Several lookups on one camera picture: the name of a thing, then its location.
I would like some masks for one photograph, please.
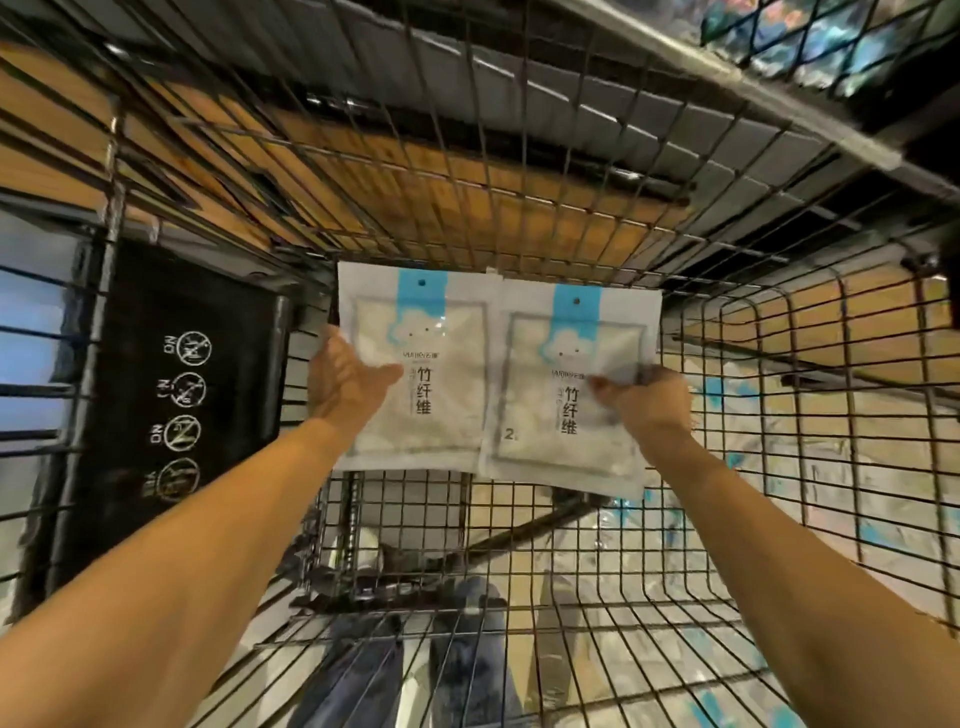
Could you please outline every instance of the merchandise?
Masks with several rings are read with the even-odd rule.
[[[360,263],[338,275],[344,336],[365,363],[404,374],[337,467],[474,471],[500,276]]]
[[[624,0],[652,27],[757,74],[852,96],[894,59],[955,35],[960,3],[920,0]]]
[[[500,306],[504,363],[480,473],[635,496],[643,460],[588,376],[631,382],[654,360],[660,291],[505,280]]]

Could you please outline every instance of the cotton pads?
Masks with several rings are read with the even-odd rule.
[[[500,276],[340,263],[341,330],[362,361],[403,378],[338,468],[474,471]]]
[[[643,460],[593,397],[588,376],[624,383],[654,360],[660,292],[504,280],[503,366],[488,407],[480,473],[635,496]]]

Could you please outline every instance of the forearm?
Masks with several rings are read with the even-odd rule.
[[[960,648],[938,626],[685,432],[642,440],[808,725],[960,721],[945,700],[960,691]]]
[[[183,725],[344,447],[326,423],[307,421],[138,531],[18,624],[0,642],[5,721]]]

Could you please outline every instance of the jeans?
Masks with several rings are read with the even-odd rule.
[[[496,589],[479,576],[459,584],[455,595],[468,603],[476,603],[481,595],[497,597]],[[484,634],[505,626],[502,612],[485,613],[482,607],[434,618],[430,638],[433,728],[528,724],[519,719],[520,701],[507,667],[503,635]],[[399,621],[393,617],[334,618],[329,626],[330,648],[304,685],[288,728],[393,728],[403,679],[399,630]]]

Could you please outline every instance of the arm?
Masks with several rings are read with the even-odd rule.
[[[182,726],[337,458],[402,370],[331,328],[309,418],[92,564],[0,640],[5,725]]]
[[[960,725],[960,645],[697,444],[682,376],[593,387],[677,494],[808,726]]]

